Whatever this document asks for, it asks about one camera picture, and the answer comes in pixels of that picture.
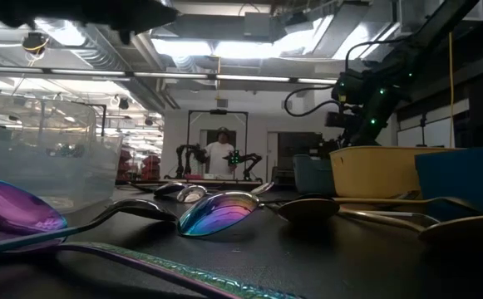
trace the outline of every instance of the blue box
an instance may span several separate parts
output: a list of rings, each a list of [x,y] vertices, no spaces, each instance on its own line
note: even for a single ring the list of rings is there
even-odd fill
[[[307,154],[296,154],[293,157],[293,168],[299,193],[335,195],[332,161],[329,159],[312,159]]]
[[[415,165],[424,199],[457,197],[483,212],[483,148],[419,154]]]

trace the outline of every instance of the black cable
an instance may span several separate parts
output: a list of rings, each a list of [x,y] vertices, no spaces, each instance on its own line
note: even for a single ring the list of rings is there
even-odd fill
[[[285,111],[289,115],[294,116],[294,117],[303,117],[303,116],[306,116],[306,115],[310,115],[313,112],[315,112],[316,110],[318,110],[318,108],[320,108],[320,107],[322,107],[326,104],[332,104],[333,103],[333,104],[339,105],[339,109],[340,109],[341,103],[338,100],[324,101],[324,102],[318,104],[315,108],[311,109],[310,111],[307,111],[307,112],[304,112],[304,113],[301,113],[301,114],[295,114],[295,113],[291,112],[291,110],[289,110],[289,108],[288,108],[289,98],[291,98],[291,96],[293,96],[294,94],[297,94],[297,93],[302,92],[302,91],[325,91],[325,90],[328,90],[332,87],[334,87],[334,85],[325,86],[325,87],[306,87],[306,88],[297,89],[296,91],[291,91],[291,93],[288,94],[288,96],[285,98],[285,101],[283,102],[283,108],[285,109]]]
[[[372,46],[372,45],[376,45],[376,44],[389,44],[389,43],[393,43],[393,42],[402,42],[402,41],[406,40],[409,37],[403,37],[403,38],[398,38],[398,39],[394,39],[394,40],[386,40],[386,41],[372,41],[372,42],[362,42],[362,43],[358,43],[356,46],[351,47],[350,49],[348,49],[347,57],[344,60],[344,70],[345,71],[348,71],[348,60],[349,60],[349,57],[350,57],[350,53],[354,49],[356,49],[357,47]]]

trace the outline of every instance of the ceiling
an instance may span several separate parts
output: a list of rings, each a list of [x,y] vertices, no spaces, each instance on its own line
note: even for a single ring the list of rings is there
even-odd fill
[[[130,45],[123,45],[117,33],[106,26],[80,27],[72,22],[37,20],[37,31],[47,35],[49,42],[43,55],[34,57],[21,47],[22,39],[30,32],[28,28],[11,29],[0,24],[0,66],[338,78],[349,47],[413,32],[426,19],[426,4],[438,3],[427,0],[417,7],[414,0],[364,0],[370,5],[363,6],[355,5],[357,1],[352,5],[347,1],[329,0],[255,0],[248,4],[242,0],[162,2],[183,14],[173,24],[134,37]],[[293,27],[285,24],[293,13],[303,10],[307,20],[292,33]],[[159,47],[157,39],[169,43],[167,50]],[[234,47],[226,46],[233,42],[237,42]],[[221,56],[202,55],[203,52],[192,55],[195,45],[204,52],[209,51],[204,54],[220,53]],[[365,61],[379,61],[390,50],[390,47],[370,47],[353,52],[352,58],[360,59],[350,61],[351,67],[362,71],[366,69]],[[108,115],[128,115],[137,128],[143,128],[148,115],[159,113],[156,128],[150,128],[150,132],[127,132],[134,137],[161,135],[161,114],[166,110],[216,108],[218,94],[229,100],[231,110],[283,114],[283,99],[299,87],[289,83],[155,78],[111,81],[95,75],[72,80],[0,76],[3,95],[14,93],[15,96],[103,104],[107,105]],[[130,99],[129,109],[120,110],[118,101],[126,97]],[[302,94],[300,99],[293,98],[297,99],[293,107],[301,110],[328,97],[328,91]]]

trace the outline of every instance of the man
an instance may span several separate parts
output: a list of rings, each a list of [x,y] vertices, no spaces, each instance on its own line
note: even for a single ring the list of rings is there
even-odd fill
[[[234,152],[234,147],[229,143],[228,129],[220,127],[217,133],[217,141],[206,146],[206,155],[209,157],[209,173],[218,175],[231,175],[235,165],[228,165],[228,160],[223,159]]]

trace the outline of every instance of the plastic container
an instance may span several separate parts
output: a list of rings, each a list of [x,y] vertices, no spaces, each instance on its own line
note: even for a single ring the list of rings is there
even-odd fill
[[[420,154],[415,160],[425,198],[457,197],[483,212],[483,148]]]
[[[312,159],[307,154],[293,157],[294,181],[301,194],[335,194],[330,160]]]
[[[415,155],[453,149],[354,146],[330,154],[340,197],[386,199],[420,190]]]
[[[112,195],[121,138],[96,137],[91,107],[0,96],[0,131],[0,180],[63,213]]]

